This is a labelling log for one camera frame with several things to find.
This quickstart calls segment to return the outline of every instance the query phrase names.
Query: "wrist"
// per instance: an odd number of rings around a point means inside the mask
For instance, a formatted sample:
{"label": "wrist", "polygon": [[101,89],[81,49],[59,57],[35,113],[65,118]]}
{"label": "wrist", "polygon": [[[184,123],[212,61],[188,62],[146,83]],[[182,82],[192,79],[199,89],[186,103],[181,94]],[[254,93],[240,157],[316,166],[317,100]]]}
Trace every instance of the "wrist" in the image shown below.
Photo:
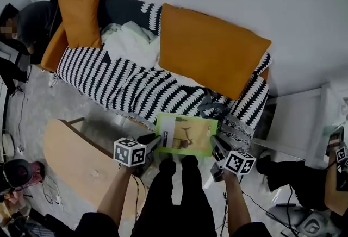
{"label": "wrist", "polygon": [[128,166],[125,166],[125,165],[122,165],[120,166],[120,170],[119,172],[121,172],[122,174],[124,175],[132,175],[134,169],[132,167],[128,167]]}
{"label": "wrist", "polygon": [[331,150],[331,151],[329,151],[328,156],[329,156],[330,158],[333,157],[333,158],[336,159],[336,150]]}
{"label": "wrist", "polygon": [[224,179],[226,184],[238,183],[238,177],[235,174],[231,173],[231,172],[224,171],[223,179]]}
{"label": "wrist", "polygon": [[330,144],[326,148],[326,155],[335,154],[337,150],[339,150],[339,144]]}

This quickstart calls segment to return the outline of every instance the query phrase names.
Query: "orange cushion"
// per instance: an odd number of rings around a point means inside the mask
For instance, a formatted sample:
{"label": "orange cushion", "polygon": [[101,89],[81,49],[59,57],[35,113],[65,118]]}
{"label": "orange cushion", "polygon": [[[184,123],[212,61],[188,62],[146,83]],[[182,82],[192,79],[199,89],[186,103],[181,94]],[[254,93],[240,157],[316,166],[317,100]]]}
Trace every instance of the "orange cushion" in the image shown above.
{"label": "orange cushion", "polygon": [[57,72],[60,59],[68,46],[66,33],[61,23],[50,40],[41,60],[41,68],[50,72]]}
{"label": "orange cushion", "polygon": [[97,12],[99,0],[58,0],[70,48],[100,48]]}
{"label": "orange cushion", "polygon": [[238,99],[270,40],[192,10],[164,4],[160,67]]}

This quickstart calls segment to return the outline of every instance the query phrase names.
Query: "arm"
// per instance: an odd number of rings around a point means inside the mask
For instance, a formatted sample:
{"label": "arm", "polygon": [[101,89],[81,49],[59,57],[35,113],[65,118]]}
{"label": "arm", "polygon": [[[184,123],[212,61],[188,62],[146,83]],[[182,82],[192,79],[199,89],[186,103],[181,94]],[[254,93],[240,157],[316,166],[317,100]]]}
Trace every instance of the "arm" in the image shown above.
{"label": "arm", "polygon": [[98,213],[111,217],[117,226],[120,226],[123,204],[132,172],[133,169],[121,165],[97,210]]}
{"label": "arm", "polygon": [[33,54],[34,53],[34,45],[31,45],[30,47],[27,48],[28,53]]}
{"label": "arm", "polygon": [[348,208],[348,192],[337,191],[337,164],[333,164],[336,161],[336,152],[332,151],[329,154],[330,168],[327,171],[325,181],[325,205],[330,210],[343,216]]}
{"label": "arm", "polygon": [[251,219],[237,176],[224,170],[223,179],[228,200],[228,232],[232,236],[241,226],[251,223]]}

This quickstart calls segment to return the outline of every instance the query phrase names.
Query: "white cloth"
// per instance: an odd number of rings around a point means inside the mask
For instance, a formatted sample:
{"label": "white cloth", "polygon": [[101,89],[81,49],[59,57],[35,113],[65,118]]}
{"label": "white cloth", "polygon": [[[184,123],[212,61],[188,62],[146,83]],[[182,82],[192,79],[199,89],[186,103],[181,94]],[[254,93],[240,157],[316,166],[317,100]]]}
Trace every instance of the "white cloth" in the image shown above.
{"label": "white cloth", "polygon": [[[154,68],[158,71],[165,70],[158,65],[158,61],[159,61],[159,57],[158,57],[158,60],[156,61],[156,65],[154,66]],[[170,73],[176,79],[176,81],[181,85],[192,86],[192,87],[196,87],[196,86],[204,87],[203,85],[200,85],[198,82],[196,82],[195,80],[193,80],[191,78],[181,76],[180,74],[175,74],[172,72],[170,72]]]}
{"label": "white cloth", "polygon": [[121,25],[117,24],[117,23],[110,23],[108,24],[102,31],[101,31],[101,35],[102,35],[102,45],[105,44],[106,40],[108,39],[108,37],[113,33],[118,31],[121,28]]}
{"label": "white cloth", "polygon": [[[116,31],[107,35],[104,50],[108,51],[111,60],[120,57],[128,59],[145,68],[154,67],[163,70],[159,65],[160,37],[152,37],[135,22],[127,22],[121,27],[113,27]],[[172,73],[181,85],[202,86],[191,78]]]}

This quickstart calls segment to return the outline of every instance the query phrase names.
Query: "white cabinet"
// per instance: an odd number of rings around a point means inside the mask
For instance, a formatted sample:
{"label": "white cabinet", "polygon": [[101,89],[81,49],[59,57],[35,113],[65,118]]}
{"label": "white cabinet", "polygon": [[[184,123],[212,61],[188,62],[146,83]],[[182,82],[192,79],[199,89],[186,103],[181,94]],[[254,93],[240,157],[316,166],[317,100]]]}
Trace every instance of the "white cabinet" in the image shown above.
{"label": "white cabinet", "polygon": [[313,168],[327,167],[325,156],[330,133],[346,120],[347,105],[331,89],[321,88],[268,101],[276,103],[276,111],[267,140],[254,143],[305,160]]}

